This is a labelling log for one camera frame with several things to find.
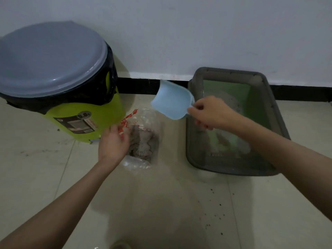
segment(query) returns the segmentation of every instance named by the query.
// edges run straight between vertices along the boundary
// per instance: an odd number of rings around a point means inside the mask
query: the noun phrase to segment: white wall
[[[332,0],[0,0],[0,36],[52,20],[99,32],[119,76],[189,80],[208,66],[332,87]]]

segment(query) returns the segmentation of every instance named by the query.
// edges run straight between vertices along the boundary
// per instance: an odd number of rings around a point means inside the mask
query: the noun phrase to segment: beige floor tile
[[[278,101],[293,141],[332,157],[332,107]],[[228,176],[242,249],[330,248],[332,223],[283,175]]]
[[[0,239],[55,197],[74,140],[0,99]]]
[[[154,96],[122,95],[127,112]],[[160,116],[164,138],[155,167],[117,167],[99,189],[65,248],[239,248],[226,176],[201,171],[185,158],[185,120]],[[97,146],[75,143],[58,195],[97,161]]]

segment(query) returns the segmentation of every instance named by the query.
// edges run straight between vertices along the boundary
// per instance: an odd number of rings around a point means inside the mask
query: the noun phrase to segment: clear plastic bag
[[[156,111],[135,109],[122,121],[122,130],[130,135],[130,146],[121,164],[129,170],[147,169],[156,164],[161,141],[161,123]]]

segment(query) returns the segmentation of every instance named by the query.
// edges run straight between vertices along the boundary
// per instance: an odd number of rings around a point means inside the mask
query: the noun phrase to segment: forearm
[[[103,181],[96,164],[81,180],[0,242],[0,248],[62,248]]]
[[[318,209],[332,220],[332,159],[241,118],[231,132],[273,164]]]

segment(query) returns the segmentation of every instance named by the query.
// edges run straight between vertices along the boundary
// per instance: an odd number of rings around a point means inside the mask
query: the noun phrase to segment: trash can label
[[[79,114],[71,117],[54,117],[54,119],[74,134],[91,133],[98,128],[91,119],[90,111],[82,111]]]

